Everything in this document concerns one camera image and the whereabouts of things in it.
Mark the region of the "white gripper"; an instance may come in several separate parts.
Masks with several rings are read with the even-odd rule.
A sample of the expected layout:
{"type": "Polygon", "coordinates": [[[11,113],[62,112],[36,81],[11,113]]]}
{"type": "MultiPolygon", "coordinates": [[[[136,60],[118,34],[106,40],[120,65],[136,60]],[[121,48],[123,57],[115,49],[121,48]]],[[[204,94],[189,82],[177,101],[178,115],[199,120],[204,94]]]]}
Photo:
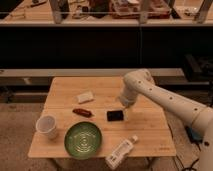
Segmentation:
{"type": "Polygon", "coordinates": [[[118,96],[119,101],[124,106],[122,112],[124,120],[128,120],[128,107],[135,104],[137,99],[137,93],[127,87],[124,87],[120,95],[118,96]]]}

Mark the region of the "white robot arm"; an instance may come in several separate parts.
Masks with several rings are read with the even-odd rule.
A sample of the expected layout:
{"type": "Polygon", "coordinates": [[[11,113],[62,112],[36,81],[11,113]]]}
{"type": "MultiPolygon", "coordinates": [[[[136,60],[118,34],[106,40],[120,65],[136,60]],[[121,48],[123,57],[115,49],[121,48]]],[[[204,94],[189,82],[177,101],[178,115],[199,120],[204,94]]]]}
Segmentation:
{"type": "Polygon", "coordinates": [[[123,106],[129,108],[134,105],[138,95],[142,94],[175,114],[202,136],[198,171],[213,171],[213,108],[156,86],[147,69],[126,73],[123,82],[124,87],[119,96],[123,106]]]}

